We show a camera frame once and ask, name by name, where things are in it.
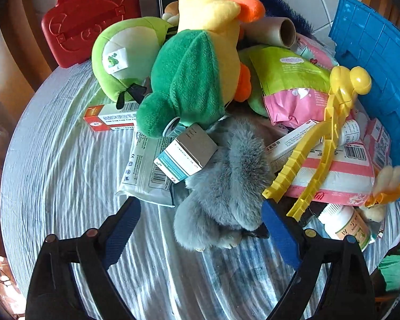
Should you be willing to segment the green pink sanitary pad pack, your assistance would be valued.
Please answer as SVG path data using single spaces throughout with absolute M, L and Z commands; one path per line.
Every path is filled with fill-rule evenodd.
M 238 52 L 251 72 L 250 108 L 272 124 L 297 128 L 322 121 L 330 72 L 289 49 L 258 45 Z

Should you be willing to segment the small cream orange plush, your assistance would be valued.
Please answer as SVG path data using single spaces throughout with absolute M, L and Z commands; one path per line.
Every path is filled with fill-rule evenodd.
M 386 165 L 377 173 L 371 195 L 365 205 L 359 207 L 366 222 L 382 222 L 387 205 L 400 198 L 400 166 Z

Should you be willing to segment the light green plush toy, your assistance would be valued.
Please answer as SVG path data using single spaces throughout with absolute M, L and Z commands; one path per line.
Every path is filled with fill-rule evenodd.
M 102 91 L 122 108 L 133 97 L 131 85 L 141 86 L 166 40 L 177 27 L 158 17 L 126 19 L 103 30 L 94 42 L 91 65 Z

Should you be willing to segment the grey furry plush toy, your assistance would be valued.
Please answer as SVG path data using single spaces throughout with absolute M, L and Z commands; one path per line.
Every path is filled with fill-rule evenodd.
M 262 224 L 263 190 L 274 180 L 266 146 L 277 139 L 264 120 L 229 116 L 211 126 L 217 150 L 185 181 L 189 195 L 175 211 L 175 239 L 189 251 L 232 249 Z

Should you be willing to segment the yellow plastic snowball tongs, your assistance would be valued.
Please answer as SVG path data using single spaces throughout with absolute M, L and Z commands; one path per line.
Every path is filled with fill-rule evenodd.
M 318 142 L 322 142 L 322 156 L 317 169 L 307 187 L 286 214 L 297 221 L 301 219 L 326 179 L 332 165 L 334 151 L 339 146 L 342 126 L 351 109 L 353 109 L 357 97 L 370 92 L 372 81 L 369 73 L 360 66 L 355 66 L 352 69 L 336 66 L 330 73 L 329 84 L 329 97 L 324 108 L 324 120 L 312 126 L 304 134 L 276 179 L 262 193 L 265 199 L 273 199 L 275 202 L 279 202 L 302 168 L 311 149 Z

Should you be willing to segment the red plastic toy suitcase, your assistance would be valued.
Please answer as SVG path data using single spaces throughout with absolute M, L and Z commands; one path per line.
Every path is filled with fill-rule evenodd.
M 141 16 L 139 0 L 57 0 L 42 18 L 47 44 L 62 68 L 81 64 L 107 27 Z

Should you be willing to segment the white foil pouch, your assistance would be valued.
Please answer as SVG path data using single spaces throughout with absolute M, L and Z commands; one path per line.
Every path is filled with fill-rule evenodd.
M 132 196 L 154 205 L 173 207 L 171 180 L 154 163 L 156 157 L 174 140 L 152 139 L 134 130 L 129 159 L 116 195 Z

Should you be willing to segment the pink white tissue pack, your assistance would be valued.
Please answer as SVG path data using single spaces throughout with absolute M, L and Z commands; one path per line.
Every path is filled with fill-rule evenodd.
M 267 146 L 272 172 L 280 172 L 301 138 L 316 124 L 309 120 Z M 361 128 L 356 120 L 347 120 L 342 127 L 342 145 L 334 151 L 332 165 L 314 201 L 360 207 L 371 194 L 374 180 L 371 157 L 361 140 Z

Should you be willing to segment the grey teal medicine box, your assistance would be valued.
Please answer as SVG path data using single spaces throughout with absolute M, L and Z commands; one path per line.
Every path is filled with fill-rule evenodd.
M 173 183 L 202 170 L 216 153 L 217 145 L 198 124 L 180 133 L 154 160 Z

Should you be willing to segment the white medicine bottle beige label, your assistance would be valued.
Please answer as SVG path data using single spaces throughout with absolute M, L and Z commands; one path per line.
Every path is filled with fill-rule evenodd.
M 361 251 L 365 251 L 373 240 L 369 227 L 354 207 L 328 204 L 320 213 L 318 220 L 332 239 L 343 240 L 347 235 L 352 235 Z

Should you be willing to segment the yellow green duck plush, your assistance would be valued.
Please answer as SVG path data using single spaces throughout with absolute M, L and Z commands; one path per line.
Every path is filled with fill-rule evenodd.
M 241 24 L 262 19 L 259 0 L 179 0 L 177 33 L 161 47 L 151 70 L 151 93 L 136 122 L 150 138 L 182 124 L 207 129 L 232 101 L 251 95 L 251 74 L 238 55 Z

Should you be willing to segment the red white medicine box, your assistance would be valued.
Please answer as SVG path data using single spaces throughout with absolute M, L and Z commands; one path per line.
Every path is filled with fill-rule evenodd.
M 117 109 L 115 103 L 88 107 L 83 120 L 96 132 L 133 129 L 139 104 L 130 101 Z

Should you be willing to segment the blue plastic storage crate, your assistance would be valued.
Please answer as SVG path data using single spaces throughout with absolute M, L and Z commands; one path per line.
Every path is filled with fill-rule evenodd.
M 329 37 L 340 65 L 361 66 L 371 76 L 371 91 L 361 103 L 389 132 L 390 157 L 400 165 L 400 30 L 358 0 L 339 0 Z

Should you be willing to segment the cardboard tube roll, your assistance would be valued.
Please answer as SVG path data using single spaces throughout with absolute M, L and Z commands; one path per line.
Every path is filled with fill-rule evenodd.
M 247 39 L 260 44 L 289 49 L 296 41 L 294 24 L 284 17 L 263 17 L 242 28 Z

